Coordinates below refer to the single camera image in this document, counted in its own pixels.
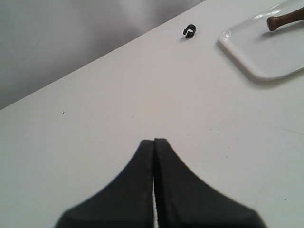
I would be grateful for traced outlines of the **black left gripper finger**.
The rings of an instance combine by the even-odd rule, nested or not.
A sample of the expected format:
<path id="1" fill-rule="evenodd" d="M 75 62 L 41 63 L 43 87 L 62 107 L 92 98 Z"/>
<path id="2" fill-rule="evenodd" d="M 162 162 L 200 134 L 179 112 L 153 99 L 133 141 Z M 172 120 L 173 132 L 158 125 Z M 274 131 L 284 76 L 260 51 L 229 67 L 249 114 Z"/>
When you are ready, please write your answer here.
<path id="1" fill-rule="evenodd" d="M 142 140 L 104 189 L 65 211 L 57 228 L 152 228 L 154 142 Z"/>

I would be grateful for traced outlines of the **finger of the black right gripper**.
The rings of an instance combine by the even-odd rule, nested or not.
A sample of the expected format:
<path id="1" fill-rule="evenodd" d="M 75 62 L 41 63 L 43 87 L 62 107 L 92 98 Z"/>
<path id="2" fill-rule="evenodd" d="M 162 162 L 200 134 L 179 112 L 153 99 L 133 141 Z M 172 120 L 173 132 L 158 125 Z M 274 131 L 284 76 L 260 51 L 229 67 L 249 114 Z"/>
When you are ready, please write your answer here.
<path id="1" fill-rule="evenodd" d="M 161 228 L 264 228 L 259 214 L 216 191 L 179 158 L 166 139 L 154 140 L 154 194 Z"/>

